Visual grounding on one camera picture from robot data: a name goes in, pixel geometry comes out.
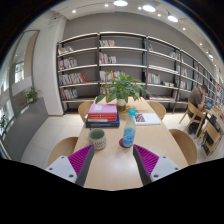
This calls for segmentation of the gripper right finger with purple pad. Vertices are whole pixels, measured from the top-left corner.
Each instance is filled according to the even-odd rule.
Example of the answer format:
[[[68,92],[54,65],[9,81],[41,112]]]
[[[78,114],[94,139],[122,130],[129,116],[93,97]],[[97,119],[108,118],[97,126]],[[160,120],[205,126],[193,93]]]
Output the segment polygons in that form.
[[[155,182],[180,170],[180,167],[169,157],[158,156],[136,144],[133,145],[133,155],[143,185]]]

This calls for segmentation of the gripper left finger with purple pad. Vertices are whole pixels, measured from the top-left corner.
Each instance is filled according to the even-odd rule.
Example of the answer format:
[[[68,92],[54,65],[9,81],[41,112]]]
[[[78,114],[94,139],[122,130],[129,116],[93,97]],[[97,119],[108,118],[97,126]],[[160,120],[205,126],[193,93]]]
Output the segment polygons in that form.
[[[65,180],[83,186],[94,156],[94,146],[86,146],[70,156],[59,156],[46,171]]]

